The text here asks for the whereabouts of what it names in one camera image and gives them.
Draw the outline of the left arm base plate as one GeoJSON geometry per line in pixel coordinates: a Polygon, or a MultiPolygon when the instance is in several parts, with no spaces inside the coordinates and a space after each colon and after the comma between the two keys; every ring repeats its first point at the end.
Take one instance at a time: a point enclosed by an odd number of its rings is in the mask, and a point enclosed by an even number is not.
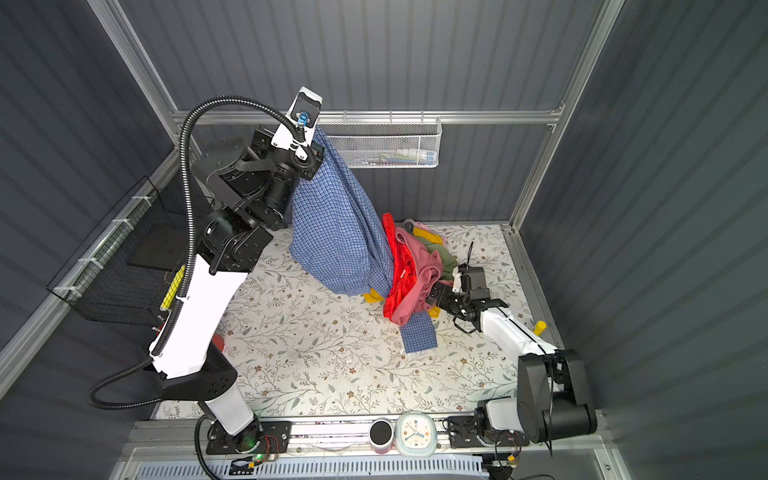
{"type": "Polygon", "coordinates": [[[280,454],[287,451],[293,424],[289,421],[254,421],[230,435],[218,421],[206,433],[208,455],[280,454]]]}

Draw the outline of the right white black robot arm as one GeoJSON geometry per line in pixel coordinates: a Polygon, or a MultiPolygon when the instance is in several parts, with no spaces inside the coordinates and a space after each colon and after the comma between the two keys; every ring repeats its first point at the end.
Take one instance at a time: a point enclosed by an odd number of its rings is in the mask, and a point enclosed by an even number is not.
{"type": "Polygon", "coordinates": [[[436,282],[427,302],[451,316],[467,334],[481,333],[517,362],[517,394],[483,400],[473,430],[496,443],[502,433],[519,432],[534,442],[591,435],[598,426],[581,356],[560,349],[514,318],[509,305],[493,298],[481,267],[460,265],[454,280],[436,282]]]}

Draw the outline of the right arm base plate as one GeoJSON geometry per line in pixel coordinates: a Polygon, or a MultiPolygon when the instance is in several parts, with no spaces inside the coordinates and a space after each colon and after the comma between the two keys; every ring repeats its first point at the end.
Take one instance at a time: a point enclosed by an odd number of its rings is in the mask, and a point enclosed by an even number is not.
{"type": "Polygon", "coordinates": [[[524,433],[509,430],[479,429],[473,417],[449,416],[442,421],[454,449],[480,447],[522,448],[530,444],[524,433]]]}

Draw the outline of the dusty pink cloth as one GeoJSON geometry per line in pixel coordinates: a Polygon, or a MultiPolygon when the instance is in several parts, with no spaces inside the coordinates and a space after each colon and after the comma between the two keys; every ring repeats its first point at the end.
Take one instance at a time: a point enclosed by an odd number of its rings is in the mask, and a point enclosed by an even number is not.
{"type": "Polygon", "coordinates": [[[430,254],[417,237],[409,234],[401,227],[398,227],[398,230],[413,255],[417,274],[416,284],[406,297],[406,301],[413,303],[412,315],[425,312],[429,309],[429,304],[426,302],[427,296],[432,286],[440,280],[442,263],[439,255],[437,253],[430,254]]]}

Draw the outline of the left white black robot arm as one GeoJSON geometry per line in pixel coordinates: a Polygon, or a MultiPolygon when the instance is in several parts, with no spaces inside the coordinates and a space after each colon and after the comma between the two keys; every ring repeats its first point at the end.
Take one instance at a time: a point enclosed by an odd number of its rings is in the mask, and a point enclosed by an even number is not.
{"type": "Polygon", "coordinates": [[[184,272],[190,284],[176,291],[180,315],[164,325],[168,339],[151,356],[164,379],[163,399],[198,402],[218,427],[219,440],[243,453],[264,450],[266,435],[213,336],[274,232],[287,228],[299,181],[311,179],[322,163],[290,155],[289,144],[284,126],[275,132],[258,127],[252,140],[237,138],[192,165],[193,179],[223,206],[192,222],[194,268],[184,272]]]}

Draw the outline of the red cloth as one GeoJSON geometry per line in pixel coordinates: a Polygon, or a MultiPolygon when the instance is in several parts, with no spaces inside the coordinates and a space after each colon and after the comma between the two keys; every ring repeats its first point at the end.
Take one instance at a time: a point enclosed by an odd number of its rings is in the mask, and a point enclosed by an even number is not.
{"type": "Polygon", "coordinates": [[[417,280],[416,267],[409,248],[399,233],[390,213],[382,216],[388,245],[393,257],[393,281],[388,297],[385,300],[383,314],[398,327],[405,326],[411,318],[413,303],[408,303],[406,297],[414,288],[417,280]]]}

